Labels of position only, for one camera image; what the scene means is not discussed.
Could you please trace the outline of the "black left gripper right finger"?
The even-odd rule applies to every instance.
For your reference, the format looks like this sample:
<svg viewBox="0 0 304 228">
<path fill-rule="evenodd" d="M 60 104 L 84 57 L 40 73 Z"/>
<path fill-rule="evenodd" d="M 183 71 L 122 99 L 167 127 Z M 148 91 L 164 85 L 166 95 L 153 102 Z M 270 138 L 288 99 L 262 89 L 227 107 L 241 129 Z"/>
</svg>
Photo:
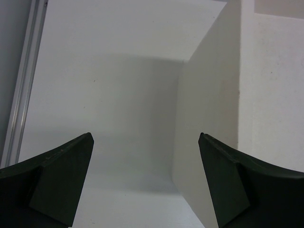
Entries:
<svg viewBox="0 0 304 228">
<path fill-rule="evenodd" d="M 302 228 L 304 174 L 201 133 L 199 150 L 220 228 Z"/>
</svg>

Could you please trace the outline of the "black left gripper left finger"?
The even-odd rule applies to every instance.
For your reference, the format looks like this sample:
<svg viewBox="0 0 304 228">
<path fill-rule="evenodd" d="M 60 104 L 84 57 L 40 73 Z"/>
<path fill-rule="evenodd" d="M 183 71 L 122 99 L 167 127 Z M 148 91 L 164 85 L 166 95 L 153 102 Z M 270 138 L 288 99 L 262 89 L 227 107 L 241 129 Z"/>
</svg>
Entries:
<svg viewBox="0 0 304 228">
<path fill-rule="evenodd" d="M 85 133 L 0 170 L 2 228 L 72 227 L 92 156 Z"/>
</svg>

